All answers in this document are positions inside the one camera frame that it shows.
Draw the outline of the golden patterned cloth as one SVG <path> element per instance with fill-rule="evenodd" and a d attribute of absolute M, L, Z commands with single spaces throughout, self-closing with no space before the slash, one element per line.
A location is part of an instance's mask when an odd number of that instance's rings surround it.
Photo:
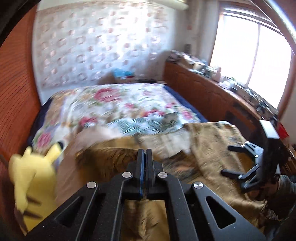
<path fill-rule="evenodd" d="M 251 224 L 258 226 L 264 203 L 242 194 L 239 185 L 221 176 L 223 169 L 244 172 L 252 166 L 246 154 L 229 145 L 245 141 L 238 128 L 223 123 L 189 123 L 170 133 L 122 136 L 95 143 L 74 156 L 63 157 L 57 171 L 56 203 L 62 204 L 89 181 L 108 182 L 124 172 L 138 149 L 151 149 L 153 158 L 180 181 L 204 183 Z"/>

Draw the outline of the wooden sideboard cabinet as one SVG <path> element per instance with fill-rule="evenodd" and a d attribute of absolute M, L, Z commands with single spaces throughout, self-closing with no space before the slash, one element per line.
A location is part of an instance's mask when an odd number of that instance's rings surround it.
<path fill-rule="evenodd" d="M 260 120 L 265 117 L 237 94 L 177 63 L 166 61 L 163 80 L 197 109 L 209 122 L 227 121 L 246 140 L 262 144 Z"/>

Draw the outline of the yellow Pikachu plush toy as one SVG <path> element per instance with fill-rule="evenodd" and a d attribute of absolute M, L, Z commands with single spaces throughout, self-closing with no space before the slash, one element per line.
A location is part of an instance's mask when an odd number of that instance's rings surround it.
<path fill-rule="evenodd" d="M 14 214 L 27 234 L 56 208 L 56 169 L 63 144 L 55 143 L 45 155 L 34 153 L 28 146 L 23 155 L 13 154 L 9 161 L 9 177 L 14 185 Z"/>

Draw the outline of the beige pillow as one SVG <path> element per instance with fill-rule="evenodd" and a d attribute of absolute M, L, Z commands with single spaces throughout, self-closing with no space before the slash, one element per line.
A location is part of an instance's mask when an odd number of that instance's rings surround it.
<path fill-rule="evenodd" d="M 64 157 L 74 156 L 74 154 L 81 149 L 87 148 L 95 143 L 121 138 L 122 136 L 122 133 L 118 129 L 111 129 L 106 126 L 85 128 L 67 145 L 67 148 L 64 150 Z"/>

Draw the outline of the dark blue blanket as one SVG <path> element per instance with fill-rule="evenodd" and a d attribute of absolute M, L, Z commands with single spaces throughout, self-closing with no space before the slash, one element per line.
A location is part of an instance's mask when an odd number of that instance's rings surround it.
<path fill-rule="evenodd" d="M 196 114 L 196 116 L 199 118 L 200 122 L 207 123 L 208 120 L 195 108 L 193 107 L 187 100 L 184 99 L 179 93 L 177 93 L 175 90 L 170 88 L 167 85 L 164 85 L 163 87 L 167 92 L 169 92 L 175 99 L 184 107 L 190 109 L 193 113 Z"/>

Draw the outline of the bright window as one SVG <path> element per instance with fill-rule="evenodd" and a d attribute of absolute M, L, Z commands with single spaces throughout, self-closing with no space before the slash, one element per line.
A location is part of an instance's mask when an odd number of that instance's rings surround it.
<path fill-rule="evenodd" d="M 290 73 L 292 50 L 264 14 L 242 6 L 221 7 L 212 67 L 278 109 Z"/>

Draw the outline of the palm leaf print blanket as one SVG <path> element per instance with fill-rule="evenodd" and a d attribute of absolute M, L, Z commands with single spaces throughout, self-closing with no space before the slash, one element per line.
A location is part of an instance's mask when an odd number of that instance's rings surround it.
<path fill-rule="evenodd" d="M 154 135 L 158 133 L 170 133 L 183 127 L 177 115 L 152 116 L 146 118 L 122 118 L 107 124 L 111 130 L 117 130 L 124 136 L 137 134 Z"/>

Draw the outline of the floral bedspread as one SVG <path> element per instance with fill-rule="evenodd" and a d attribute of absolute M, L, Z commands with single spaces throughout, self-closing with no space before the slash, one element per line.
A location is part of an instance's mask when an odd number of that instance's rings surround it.
<path fill-rule="evenodd" d="M 182 124 L 200 123 L 190 109 L 181 105 L 159 83 L 106 84 L 57 92 L 42 106 L 41 121 L 29 144 L 44 154 L 62 142 L 67 146 L 81 130 L 106 126 L 122 118 L 178 116 Z"/>

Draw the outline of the cardboard box on cabinet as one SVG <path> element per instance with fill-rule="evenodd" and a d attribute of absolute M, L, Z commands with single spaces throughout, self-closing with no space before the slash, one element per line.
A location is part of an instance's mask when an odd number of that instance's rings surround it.
<path fill-rule="evenodd" d="M 185 68 L 193 69 L 196 62 L 193 61 L 191 59 L 191 57 L 189 57 L 188 55 L 184 54 L 180 58 L 179 63 L 182 64 Z"/>

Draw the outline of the red wooden wardrobe door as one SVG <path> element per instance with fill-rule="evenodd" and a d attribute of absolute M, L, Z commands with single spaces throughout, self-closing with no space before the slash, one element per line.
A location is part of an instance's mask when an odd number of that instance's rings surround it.
<path fill-rule="evenodd" d="M 1 46 L 1 156 L 9 161 L 27 146 L 41 104 L 32 65 L 33 7 Z"/>

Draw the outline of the blue tissue box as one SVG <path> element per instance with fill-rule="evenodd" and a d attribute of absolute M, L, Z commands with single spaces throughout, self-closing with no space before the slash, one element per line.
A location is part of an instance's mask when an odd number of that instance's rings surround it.
<path fill-rule="evenodd" d="M 114 69 L 112 70 L 112 74 L 116 79 L 127 79 L 127 78 L 135 77 L 135 74 L 133 71 L 126 71 L 122 69 Z"/>

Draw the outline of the white air conditioner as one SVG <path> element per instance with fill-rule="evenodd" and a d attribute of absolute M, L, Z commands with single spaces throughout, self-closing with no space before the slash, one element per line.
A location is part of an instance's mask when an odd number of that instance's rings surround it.
<path fill-rule="evenodd" d="M 181 10 L 181 11 L 188 9 L 189 7 L 186 1 L 180 1 L 180 0 L 152 0 L 152 2 L 161 4 L 163 6 L 167 6 L 172 9 Z"/>

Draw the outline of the circle patterned sheer curtain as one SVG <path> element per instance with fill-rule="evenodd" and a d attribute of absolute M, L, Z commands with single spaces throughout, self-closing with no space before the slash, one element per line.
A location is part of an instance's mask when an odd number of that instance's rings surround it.
<path fill-rule="evenodd" d="M 97 83 L 114 69 L 162 76 L 174 9 L 150 1 L 85 1 L 40 9 L 32 58 L 41 90 Z"/>

